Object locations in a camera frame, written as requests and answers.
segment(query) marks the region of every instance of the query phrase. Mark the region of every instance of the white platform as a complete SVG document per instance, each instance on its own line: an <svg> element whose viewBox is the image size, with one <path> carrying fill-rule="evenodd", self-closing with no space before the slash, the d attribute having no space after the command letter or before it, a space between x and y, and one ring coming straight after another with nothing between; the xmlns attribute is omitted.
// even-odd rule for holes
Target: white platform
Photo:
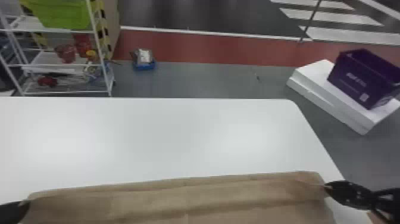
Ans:
<svg viewBox="0 0 400 224"><path fill-rule="evenodd" d="M71 186L319 172L343 179L299 108L282 99L0 97L0 203ZM326 199L337 223L371 223Z"/></svg>
<svg viewBox="0 0 400 224"><path fill-rule="evenodd" d="M400 102L393 99L384 106L365 109L327 81L333 66L330 61L321 60L300 67L287 85L361 135L400 107Z"/></svg>

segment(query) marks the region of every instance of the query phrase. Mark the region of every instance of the red floor stripe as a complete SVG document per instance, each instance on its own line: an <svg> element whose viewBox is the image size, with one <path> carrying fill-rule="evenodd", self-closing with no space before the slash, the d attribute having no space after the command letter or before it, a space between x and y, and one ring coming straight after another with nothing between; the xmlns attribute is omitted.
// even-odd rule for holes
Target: red floor stripe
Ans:
<svg viewBox="0 0 400 224"><path fill-rule="evenodd" d="M341 51L366 48L400 66L400 47L355 43L304 42L122 30L115 60L129 60L135 48L153 50L157 61L299 67Z"/></svg>

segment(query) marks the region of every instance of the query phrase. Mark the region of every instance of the metal shelf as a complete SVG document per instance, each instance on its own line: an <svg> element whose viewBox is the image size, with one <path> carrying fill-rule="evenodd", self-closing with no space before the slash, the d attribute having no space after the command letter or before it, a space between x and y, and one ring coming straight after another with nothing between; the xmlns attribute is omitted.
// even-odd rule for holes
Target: metal shelf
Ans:
<svg viewBox="0 0 400 224"><path fill-rule="evenodd" d="M43 26L43 24L37 17L27 16L27 15L19 16L19 18L14 20L10 24L10 26L11 26L11 31L14 32L94 33L93 30L69 30L69 29L48 28Z"/></svg>
<svg viewBox="0 0 400 224"><path fill-rule="evenodd" d="M76 54L76 59L70 64L63 63L57 56L56 52L47 52L41 50L40 53L33 59L30 64L22 64L19 66L23 67L60 67L70 68L71 66L86 67L88 65L87 58L81 58L79 54ZM101 64L90 64L91 66L101 66Z"/></svg>
<svg viewBox="0 0 400 224"><path fill-rule="evenodd" d="M12 44L15 57L11 60L5 60L0 55L0 62L5 66L7 73L13 77L13 82L22 96L25 95L46 95L46 94L76 94L76 93L93 93L104 92L111 96L111 90L114 83L114 73L112 65L106 65L105 57L108 54L108 48L101 44L99 35L105 36L105 27L101 17L101 4L99 0L82 0L85 1L87 11L90 16L90 26L85 30L70 30L45 27L40 20L31 15L17 15L12 18L5 15L0 8L0 21L3 25L0 27L7 33L8 39ZM70 64L63 63L52 49L54 46L42 46L41 43L33 38L35 46L27 45L23 47L16 38L18 32L31 33L86 33L92 34L95 41L95 50L98 53L99 62L91 63L87 58L81 58L76 54L76 59ZM92 66L96 66L94 76L88 75L92 73ZM16 80L13 70L20 67L23 71L24 83L21 85ZM57 86L51 88L49 86L40 86L38 79L40 75L55 77L50 73L66 73L68 76L58 77Z"/></svg>
<svg viewBox="0 0 400 224"><path fill-rule="evenodd" d="M78 94L78 93L108 93L113 89L114 73L107 74L107 81L104 77L98 77L92 82L84 82L82 76L82 83L77 84L60 84L56 87L40 86L37 81L28 79L22 86L25 95L46 95L46 94Z"/></svg>

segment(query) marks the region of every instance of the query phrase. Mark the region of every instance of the shelf rack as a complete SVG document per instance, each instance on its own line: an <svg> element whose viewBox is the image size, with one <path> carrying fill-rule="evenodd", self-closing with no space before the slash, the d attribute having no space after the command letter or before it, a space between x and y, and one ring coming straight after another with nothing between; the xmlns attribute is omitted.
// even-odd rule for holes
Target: shelf rack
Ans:
<svg viewBox="0 0 400 224"><path fill-rule="evenodd" d="M93 0L82 1L86 2L87 11L90 15L90 27L85 30L45 27L37 17L25 15L22 9L20 9L19 13L16 15L15 13L7 14L7 12L3 12L0 7L0 24L2 25L2 27L0 27L0 32L4 32L7 35L15 55L12 60L7 60L7 58L4 58L3 55L0 54L0 63L4 65L6 72L14 82L20 95L106 93L108 96L112 96L111 91L113 89L113 83L115 82L114 72L110 62L106 59L108 48L105 44L101 44L99 38L99 35L105 36L99 2L101 0L95 0L97 5L96 10L92 8L91 2L93 2ZM18 0L15 0L15 4L21 7ZM37 48L22 47L15 35L21 32L29 33L32 36L34 33L87 33L94 36L94 45L96 46L99 62L92 63L87 58L81 58L77 54L76 60L73 63L62 63L53 49L44 49L38 42L36 42ZM102 77L93 79L86 74L85 71L87 71L89 67L100 69L100 71L96 71L101 72ZM23 71L23 75L19 79L17 79L14 74L13 70L15 68L20 68ZM71 77L57 78L58 85L55 87L40 86L40 84L38 84L38 77L44 73L50 72L67 73L71 74Z"/></svg>

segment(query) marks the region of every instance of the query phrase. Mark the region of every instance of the small box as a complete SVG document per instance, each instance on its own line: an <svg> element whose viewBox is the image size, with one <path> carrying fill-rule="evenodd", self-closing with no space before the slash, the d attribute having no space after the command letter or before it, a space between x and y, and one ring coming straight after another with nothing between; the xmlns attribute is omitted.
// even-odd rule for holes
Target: small box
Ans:
<svg viewBox="0 0 400 224"><path fill-rule="evenodd" d="M400 68L366 49L341 52L328 81L369 110L400 94Z"/></svg>
<svg viewBox="0 0 400 224"><path fill-rule="evenodd" d="M400 101L392 99L386 105L367 110L327 81L333 67L332 62L321 60L297 68L287 85L360 135L400 108Z"/></svg>

